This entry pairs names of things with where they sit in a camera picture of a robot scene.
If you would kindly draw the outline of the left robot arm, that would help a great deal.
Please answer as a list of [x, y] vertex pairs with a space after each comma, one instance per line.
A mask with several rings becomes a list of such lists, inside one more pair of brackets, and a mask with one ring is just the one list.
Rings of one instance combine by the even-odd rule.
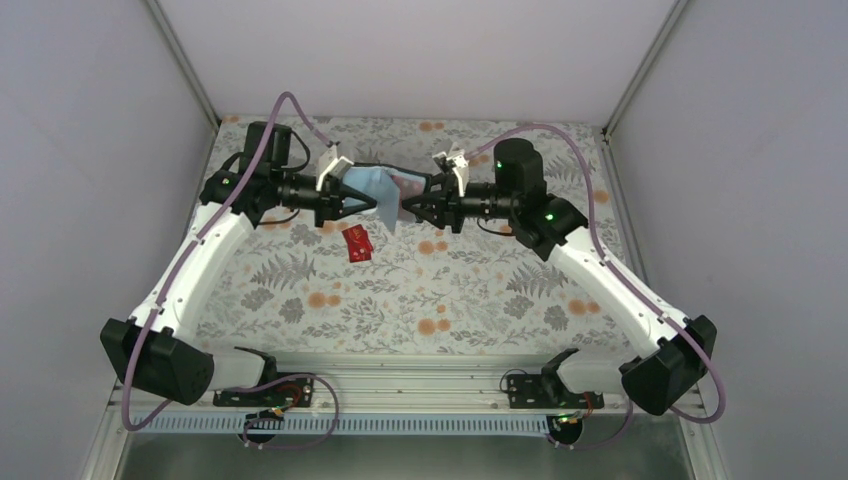
[[126, 320], [110, 319], [100, 341], [124, 389], [191, 405], [208, 391], [257, 387], [271, 378], [269, 355], [248, 348], [213, 353], [196, 339], [200, 316], [231, 257], [282, 206], [311, 211], [317, 225], [375, 207], [343, 182], [352, 156], [333, 142], [314, 174], [288, 163], [297, 135], [254, 122], [241, 152], [205, 182], [189, 231], [152, 291]]

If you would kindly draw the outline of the red VIP card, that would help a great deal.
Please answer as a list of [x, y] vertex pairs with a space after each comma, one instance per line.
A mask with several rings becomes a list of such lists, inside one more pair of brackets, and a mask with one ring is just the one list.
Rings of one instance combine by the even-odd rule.
[[346, 228], [341, 233], [349, 247], [356, 247], [368, 252], [373, 250], [368, 233], [361, 224]]

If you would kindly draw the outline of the dark red card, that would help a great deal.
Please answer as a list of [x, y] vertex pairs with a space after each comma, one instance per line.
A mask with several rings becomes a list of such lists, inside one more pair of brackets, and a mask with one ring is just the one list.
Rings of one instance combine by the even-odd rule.
[[372, 260], [373, 247], [364, 239], [349, 239], [346, 241], [348, 259], [351, 263], [361, 263]]

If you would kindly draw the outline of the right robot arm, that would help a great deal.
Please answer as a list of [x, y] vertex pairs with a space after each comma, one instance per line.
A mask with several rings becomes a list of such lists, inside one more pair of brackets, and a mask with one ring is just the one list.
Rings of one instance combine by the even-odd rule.
[[571, 202], [549, 192], [543, 158], [521, 138], [494, 146], [495, 180], [471, 182], [460, 151], [435, 156], [441, 174], [424, 193], [403, 200], [404, 210], [437, 228], [461, 231], [468, 217], [503, 219], [514, 238], [575, 281], [623, 331], [631, 360], [567, 349], [541, 370], [550, 401], [567, 395], [612, 393], [642, 411], [663, 415], [708, 372], [717, 329], [701, 315], [670, 306], [631, 272], [593, 232]]

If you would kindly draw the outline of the black leather card holder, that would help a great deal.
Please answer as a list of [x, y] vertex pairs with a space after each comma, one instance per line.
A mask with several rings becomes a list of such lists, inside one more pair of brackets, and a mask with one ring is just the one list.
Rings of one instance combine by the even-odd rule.
[[402, 208], [402, 201], [423, 194], [430, 186], [430, 176], [387, 165], [354, 166], [342, 182], [376, 201], [374, 207], [367, 207], [359, 215], [379, 219], [394, 234], [399, 222], [416, 221], [414, 214]]

